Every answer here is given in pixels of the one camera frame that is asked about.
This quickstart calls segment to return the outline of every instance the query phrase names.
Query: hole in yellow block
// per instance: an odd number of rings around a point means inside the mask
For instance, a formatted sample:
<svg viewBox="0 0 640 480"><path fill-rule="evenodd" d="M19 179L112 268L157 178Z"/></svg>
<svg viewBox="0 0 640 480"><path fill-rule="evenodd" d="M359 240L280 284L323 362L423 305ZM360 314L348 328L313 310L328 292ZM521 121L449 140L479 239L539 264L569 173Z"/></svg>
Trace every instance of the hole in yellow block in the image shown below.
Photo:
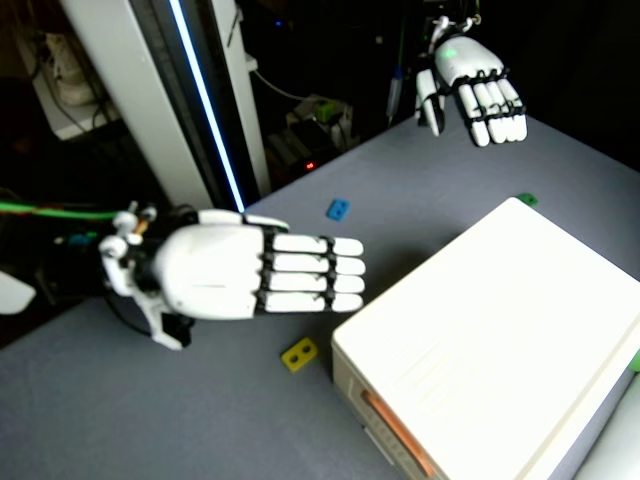
<svg viewBox="0 0 640 480"><path fill-rule="evenodd" d="M291 372L297 372L318 354L318 347L309 337L304 337L289 350L280 355L280 360Z"/></svg>

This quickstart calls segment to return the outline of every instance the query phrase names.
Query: blue light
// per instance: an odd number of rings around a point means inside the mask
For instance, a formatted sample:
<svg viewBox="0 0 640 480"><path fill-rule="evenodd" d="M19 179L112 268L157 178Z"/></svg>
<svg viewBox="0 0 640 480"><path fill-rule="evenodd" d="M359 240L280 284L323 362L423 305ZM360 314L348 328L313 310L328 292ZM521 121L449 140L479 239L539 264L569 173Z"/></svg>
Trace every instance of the blue light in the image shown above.
<svg viewBox="0 0 640 480"><path fill-rule="evenodd" d="M187 54L187 59L189 60L191 73L193 73L193 78L196 81L196 87L198 88L200 100L202 101L205 114L207 115L207 120L209 121L211 133L213 134L213 138L216 142L216 147L218 148L218 153L220 154L220 158L222 159L222 166L224 167L225 174L227 175L227 180L229 180L229 186L231 187L231 192L233 193L233 199L236 202L238 211L242 213L244 212L244 203L242 202L242 196L240 195L240 190L238 189L236 178L234 177L233 170L231 169L231 163L229 162L229 156L227 155L227 150L225 149L224 142L222 141L222 135L220 134L220 128L218 128L216 116L213 113L213 107L211 106L209 93L207 92L207 88L205 87L204 78L202 77L202 72L200 71L200 65L198 64L196 52L193 49L193 44L191 43L191 36L189 35L189 29L187 28L187 23L185 22L184 14L182 13L180 0L169 0L169 3L171 4L173 16L176 19L176 25L178 26L178 32L180 33L182 46L184 47L185 53Z"/></svg>

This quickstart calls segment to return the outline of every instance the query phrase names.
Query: white plastic container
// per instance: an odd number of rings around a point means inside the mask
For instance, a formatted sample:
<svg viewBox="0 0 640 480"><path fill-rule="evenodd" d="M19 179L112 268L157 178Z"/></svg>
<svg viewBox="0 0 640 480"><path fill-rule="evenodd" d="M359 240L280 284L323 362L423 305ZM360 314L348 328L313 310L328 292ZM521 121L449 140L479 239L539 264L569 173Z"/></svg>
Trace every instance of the white plastic container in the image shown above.
<svg viewBox="0 0 640 480"><path fill-rule="evenodd" d="M335 331L334 381L413 480L546 480L639 312L640 283L509 199Z"/></svg>

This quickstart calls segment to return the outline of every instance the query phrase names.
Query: blue block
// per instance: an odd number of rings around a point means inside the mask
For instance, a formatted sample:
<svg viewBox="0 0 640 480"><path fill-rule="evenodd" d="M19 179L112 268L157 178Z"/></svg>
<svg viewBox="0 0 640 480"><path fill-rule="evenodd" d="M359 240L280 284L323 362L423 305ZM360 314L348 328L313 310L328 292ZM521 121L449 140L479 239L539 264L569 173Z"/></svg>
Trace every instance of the blue block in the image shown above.
<svg viewBox="0 0 640 480"><path fill-rule="evenodd" d="M342 200L340 198L336 198L329 207L327 211L327 217L331 220L335 220L336 222L341 222L344 217L349 213L349 208L351 204L346 200Z"/></svg>

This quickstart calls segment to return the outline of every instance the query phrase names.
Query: back of robotic hand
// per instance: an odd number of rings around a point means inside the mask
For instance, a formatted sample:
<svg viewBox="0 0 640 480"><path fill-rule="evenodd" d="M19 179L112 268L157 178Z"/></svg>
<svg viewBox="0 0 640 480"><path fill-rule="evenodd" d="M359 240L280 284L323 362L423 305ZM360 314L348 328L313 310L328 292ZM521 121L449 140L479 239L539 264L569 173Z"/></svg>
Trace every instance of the back of robotic hand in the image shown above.
<svg viewBox="0 0 640 480"><path fill-rule="evenodd" d="M416 76L416 116L439 136L444 129L444 95L453 94L479 147L520 142L527 137L525 107L500 59L472 38L471 28L440 17L429 42L428 68Z"/></svg>
<svg viewBox="0 0 640 480"><path fill-rule="evenodd" d="M135 300L151 338L165 347L181 350L190 342L188 328L174 328L168 315L241 320L362 306L365 265L357 240L293 235L276 219L189 208L164 238L147 240L155 217L153 209L121 212L100 252L113 290Z"/></svg>

